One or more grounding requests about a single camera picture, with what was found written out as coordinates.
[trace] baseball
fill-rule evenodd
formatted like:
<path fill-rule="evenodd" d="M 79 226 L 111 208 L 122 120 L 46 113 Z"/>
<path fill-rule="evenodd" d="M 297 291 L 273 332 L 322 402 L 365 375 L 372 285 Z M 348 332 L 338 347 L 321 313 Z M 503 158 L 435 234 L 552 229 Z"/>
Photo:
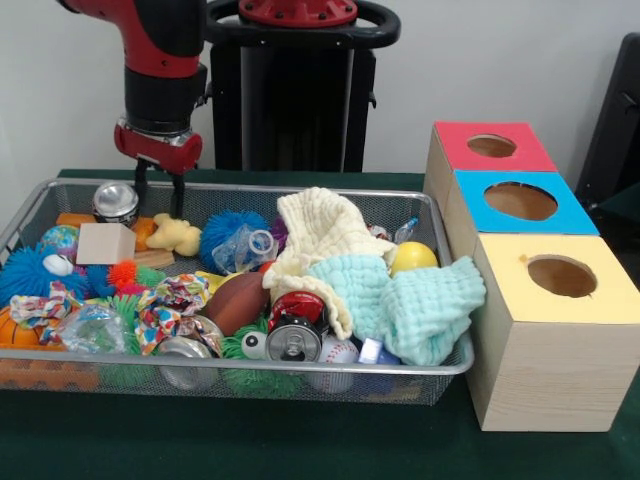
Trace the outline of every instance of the baseball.
<path fill-rule="evenodd" d="M 356 363 L 360 353 L 349 340 L 327 336 L 318 363 Z M 352 373 L 308 373 L 307 383 L 323 393 L 344 393 L 353 386 Z"/>

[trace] brown football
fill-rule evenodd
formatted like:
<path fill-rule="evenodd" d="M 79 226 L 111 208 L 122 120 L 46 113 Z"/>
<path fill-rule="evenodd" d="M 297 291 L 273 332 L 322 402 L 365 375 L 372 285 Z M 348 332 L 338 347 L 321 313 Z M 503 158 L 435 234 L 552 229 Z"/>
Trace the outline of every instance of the brown football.
<path fill-rule="evenodd" d="M 205 307 L 205 315 L 215 322 L 225 337 L 255 322 L 269 302 L 262 288 L 262 274 L 249 272 L 225 282 Z"/>

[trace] mesh basket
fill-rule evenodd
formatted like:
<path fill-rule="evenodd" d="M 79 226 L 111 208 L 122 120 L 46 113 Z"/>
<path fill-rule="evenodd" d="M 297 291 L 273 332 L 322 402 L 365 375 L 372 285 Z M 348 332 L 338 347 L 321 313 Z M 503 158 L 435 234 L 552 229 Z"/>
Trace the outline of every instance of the mesh basket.
<path fill-rule="evenodd" d="M 0 263 L 20 246 L 34 246 L 60 213 L 91 213 L 93 193 L 102 180 L 54 180 L 32 193 L 0 236 Z M 222 210 L 254 210 L 268 221 L 276 200 L 296 188 L 189 184 L 184 216 L 203 227 Z M 395 231 L 418 217 L 412 240 L 451 262 L 444 230 L 433 201 L 423 194 L 336 190 L 362 211 L 367 222 Z M 166 211 L 172 187 L 152 183 L 141 215 Z M 197 258 L 176 257 L 168 275 L 203 269 Z M 82 355 L 42 350 L 0 349 L 0 388 L 62 390 L 141 395 L 190 395 L 227 398 L 289 398 L 315 401 L 433 405 L 454 375 L 473 363 L 468 334 L 438 367 L 405 365 L 329 365 L 183 357 Z"/>

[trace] can lid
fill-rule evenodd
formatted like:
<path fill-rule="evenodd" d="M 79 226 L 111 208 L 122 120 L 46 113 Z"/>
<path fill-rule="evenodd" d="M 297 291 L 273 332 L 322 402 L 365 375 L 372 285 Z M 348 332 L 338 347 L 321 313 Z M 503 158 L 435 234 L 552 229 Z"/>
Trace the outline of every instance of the can lid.
<path fill-rule="evenodd" d="M 267 337 L 271 360 L 315 362 L 320 358 L 322 340 L 313 325 L 303 318 L 286 318 Z"/>
<path fill-rule="evenodd" d="M 105 217 L 119 217 L 135 210 L 138 206 L 136 191 L 122 182 L 106 182 L 93 195 L 93 208 Z"/>

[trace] blue spiky ball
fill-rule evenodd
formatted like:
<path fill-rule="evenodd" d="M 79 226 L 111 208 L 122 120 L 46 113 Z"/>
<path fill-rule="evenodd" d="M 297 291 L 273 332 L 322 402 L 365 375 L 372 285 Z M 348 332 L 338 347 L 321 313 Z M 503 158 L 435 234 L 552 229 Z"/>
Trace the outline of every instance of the blue spiky ball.
<path fill-rule="evenodd" d="M 55 255 L 52 245 L 24 247 L 11 254 L 0 272 L 0 307 L 9 305 L 14 295 L 48 297 L 51 282 L 58 280 L 72 291 L 76 298 L 83 300 L 89 290 L 87 278 L 77 272 L 60 277 L 49 272 L 42 264 L 45 257 Z"/>
<path fill-rule="evenodd" d="M 210 272 L 222 273 L 218 271 L 211 256 L 213 249 L 226 242 L 244 224 L 256 230 L 269 229 L 267 221 L 256 212 L 237 213 L 225 210 L 209 219 L 200 236 L 200 260 Z"/>

